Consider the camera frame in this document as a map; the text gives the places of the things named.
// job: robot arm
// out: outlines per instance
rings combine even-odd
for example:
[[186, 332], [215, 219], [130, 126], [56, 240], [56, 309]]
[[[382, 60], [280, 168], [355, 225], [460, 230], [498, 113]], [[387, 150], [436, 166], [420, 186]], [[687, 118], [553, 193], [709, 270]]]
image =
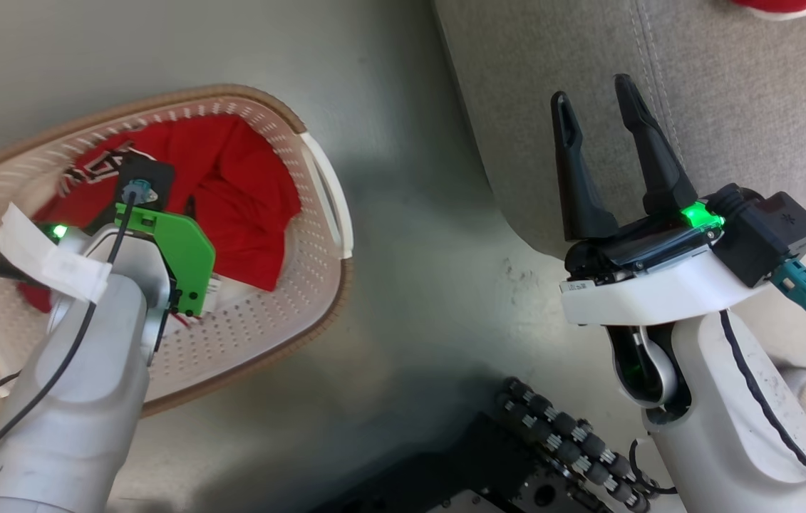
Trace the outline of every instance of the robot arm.
[[[74, 302], [34, 351], [0, 426], [45, 386], [70, 350], [88, 303]], [[56, 386], [0, 442], [0, 511], [100, 512], [123, 465], [149, 386], [146, 299], [109, 276], [79, 351]]]
[[[158, 166], [165, 165], [139, 160], [120, 170], [132, 178], [119, 184], [129, 197], [117, 207], [121, 227], [109, 224], [92, 237], [70, 228], [58, 241], [60, 250], [112, 266], [97, 302], [54, 295], [48, 333], [0, 419], [0, 511], [103, 511], [143, 409], [165, 319], [178, 306], [187, 315], [201, 311], [215, 259], [210, 241], [192, 219], [133, 206], [150, 191], [165, 196], [170, 170]], [[141, 170], [152, 179], [139, 178]]]
[[745, 198], [737, 185], [698, 200], [634, 82], [618, 75], [615, 90], [647, 186], [647, 217], [625, 227], [601, 206], [566, 95], [552, 99], [565, 234], [579, 241], [565, 315], [607, 328], [689, 513], [806, 511], [806, 415], [727, 312], [765, 283], [806, 311], [806, 212], [784, 192]]

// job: white plastic basket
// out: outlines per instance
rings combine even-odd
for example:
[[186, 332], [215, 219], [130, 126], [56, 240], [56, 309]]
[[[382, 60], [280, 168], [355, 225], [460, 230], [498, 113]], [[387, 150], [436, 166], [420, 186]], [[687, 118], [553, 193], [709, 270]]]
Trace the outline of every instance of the white plastic basket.
[[[289, 169], [301, 214], [286, 231], [286, 261], [275, 292], [245, 289], [198, 324], [162, 340], [150, 368], [145, 415], [180, 405], [282, 358], [319, 335], [344, 305], [353, 232], [334, 169], [285, 104], [243, 85], [211, 85], [138, 101], [71, 121], [0, 152], [0, 224], [10, 202], [32, 214], [58, 175], [110, 134], [164, 120], [214, 114], [243, 117]], [[43, 338], [47, 315], [0, 279], [0, 379], [24, 366]]]

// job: white label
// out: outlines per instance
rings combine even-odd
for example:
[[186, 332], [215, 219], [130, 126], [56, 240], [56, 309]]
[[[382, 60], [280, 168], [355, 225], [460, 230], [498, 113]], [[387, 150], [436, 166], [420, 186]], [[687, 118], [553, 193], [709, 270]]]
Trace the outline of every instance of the white label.
[[102, 298], [112, 265], [55, 246], [14, 204], [1, 220], [0, 253], [9, 263], [71, 298], [93, 303]]
[[203, 312], [209, 313], [216, 311], [218, 303], [219, 289], [222, 286], [222, 280], [219, 275], [214, 274], [210, 276], [210, 285], [207, 285], [207, 296], [203, 298]]
[[596, 286], [596, 282], [592, 281], [591, 279], [585, 279], [582, 281], [563, 281], [562, 294], [565, 292], [571, 292], [572, 290], [592, 289], [594, 286]]

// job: red cloth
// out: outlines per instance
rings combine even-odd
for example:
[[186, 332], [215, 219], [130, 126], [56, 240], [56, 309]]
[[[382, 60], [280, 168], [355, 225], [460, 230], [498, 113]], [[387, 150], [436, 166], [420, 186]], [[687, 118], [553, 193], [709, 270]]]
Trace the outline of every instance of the red cloth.
[[16, 289], [19, 290], [19, 294], [22, 294], [22, 298], [37, 311], [42, 313], [51, 311], [51, 290], [42, 289], [40, 286], [29, 285], [24, 282], [17, 283]]
[[767, 13], [800, 13], [806, 9], [806, 0], [732, 0], [739, 6], [753, 7]]
[[285, 229], [301, 211], [289, 170], [263, 136], [237, 116], [156, 123], [104, 140], [64, 173], [58, 195], [34, 221], [86, 227], [113, 201], [120, 150], [136, 150], [175, 167], [166, 211], [195, 219], [216, 248], [218, 274], [263, 290], [276, 288]]

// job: green led light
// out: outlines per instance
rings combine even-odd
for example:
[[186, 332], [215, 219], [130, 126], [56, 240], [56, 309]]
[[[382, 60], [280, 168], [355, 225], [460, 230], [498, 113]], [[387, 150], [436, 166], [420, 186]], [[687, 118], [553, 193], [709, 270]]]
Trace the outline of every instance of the green led light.
[[706, 211], [706, 207], [702, 202], [695, 202], [690, 207], [682, 209], [682, 214], [685, 215], [692, 228], [699, 230], [719, 228], [725, 224], [725, 219]]

